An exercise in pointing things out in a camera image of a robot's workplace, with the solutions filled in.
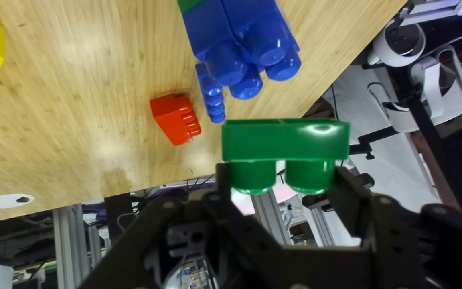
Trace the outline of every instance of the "wooden table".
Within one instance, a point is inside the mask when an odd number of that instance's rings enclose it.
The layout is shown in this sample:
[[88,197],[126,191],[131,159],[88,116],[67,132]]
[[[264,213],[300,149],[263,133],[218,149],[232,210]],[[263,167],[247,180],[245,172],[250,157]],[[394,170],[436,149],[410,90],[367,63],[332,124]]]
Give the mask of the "wooden table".
[[[228,117],[300,117],[402,0],[277,0],[303,69]],[[0,194],[37,199],[0,220],[211,173],[219,128],[199,95],[176,0],[0,0]],[[147,99],[189,91],[202,135],[173,148]]]

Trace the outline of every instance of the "wood grain surface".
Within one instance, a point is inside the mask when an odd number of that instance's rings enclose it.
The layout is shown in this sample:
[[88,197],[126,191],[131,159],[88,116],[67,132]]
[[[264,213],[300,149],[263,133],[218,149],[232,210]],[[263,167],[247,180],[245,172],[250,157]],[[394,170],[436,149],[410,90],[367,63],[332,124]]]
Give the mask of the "wood grain surface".
[[[300,117],[401,8],[402,0],[277,0],[303,69],[264,80],[228,117]],[[176,0],[0,0],[0,194],[35,202],[1,218],[211,173],[219,128],[200,101]],[[173,148],[147,99],[187,91],[202,135]]]

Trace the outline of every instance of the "red toy block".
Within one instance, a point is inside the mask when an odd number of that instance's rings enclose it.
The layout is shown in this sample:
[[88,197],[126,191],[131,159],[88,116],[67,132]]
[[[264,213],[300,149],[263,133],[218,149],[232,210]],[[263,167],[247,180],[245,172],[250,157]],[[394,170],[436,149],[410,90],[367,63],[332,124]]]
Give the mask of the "red toy block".
[[178,146],[200,135],[200,125],[186,95],[165,95],[149,101],[152,117],[171,144]]

